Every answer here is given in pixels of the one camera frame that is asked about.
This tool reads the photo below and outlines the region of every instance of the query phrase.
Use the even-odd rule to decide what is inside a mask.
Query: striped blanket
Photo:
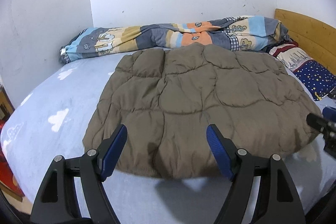
[[[60,50],[60,61],[129,52],[152,47],[178,48],[198,42],[231,51],[259,51],[286,40],[287,28],[262,16],[227,17],[187,24],[152,24],[120,28],[88,28]]]

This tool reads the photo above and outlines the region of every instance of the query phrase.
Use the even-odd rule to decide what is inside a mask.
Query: folded comforter
[[[120,28],[88,28],[61,48],[60,61],[129,52],[155,46],[178,48],[198,42],[231,51],[259,51],[287,40],[288,29],[262,16],[227,17],[185,24],[152,24]]]
[[[142,176],[219,174],[206,127],[253,155],[298,151],[317,132],[306,116],[319,108],[269,54],[193,43],[122,58],[107,82],[83,138],[97,148],[118,124],[128,139],[117,169]]]

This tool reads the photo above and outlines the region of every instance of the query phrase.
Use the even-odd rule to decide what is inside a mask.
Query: orange stripe
[[[207,32],[201,32],[201,33],[184,33],[182,36],[181,45],[182,46],[188,46],[192,43],[199,42],[203,45],[212,44],[211,37]]]
[[[217,31],[219,29],[220,29],[220,27],[218,27],[218,26],[208,25],[208,26],[202,26],[202,27],[195,28],[195,31],[196,32]]]
[[[188,29],[199,28],[199,27],[197,27],[196,23],[199,23],[199,22],[187,23],[187,27],[188,27]],[[212,26],[211,23],[208,22],[208,21],[203,21],[203,22],[201,22],[201,24],[202,24],[202,25],[201,25],[202,27],[205,27],[205,26]]]

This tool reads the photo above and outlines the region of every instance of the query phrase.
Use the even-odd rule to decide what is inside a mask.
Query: red and white pillowcase
[[[297,42],[268,48],[310,91],[315,101],[323,99],[336,87],[336,76],[298,47]]]
[[[270,49],[269,54],[279,59],[289,70],[295,71],[305,62],[313,60],[295,44],[282,44]]]

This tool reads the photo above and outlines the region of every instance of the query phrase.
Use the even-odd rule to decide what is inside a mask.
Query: brown puffer jacket
[[[142,176],[219,174],[206,140],[214,123],[253,155],[291,154],[316,137],[306,116],[319,108],[269,54],[194,43],[124,56],[83,139],[97,148],[118,124],[128,139],[117,169]]]

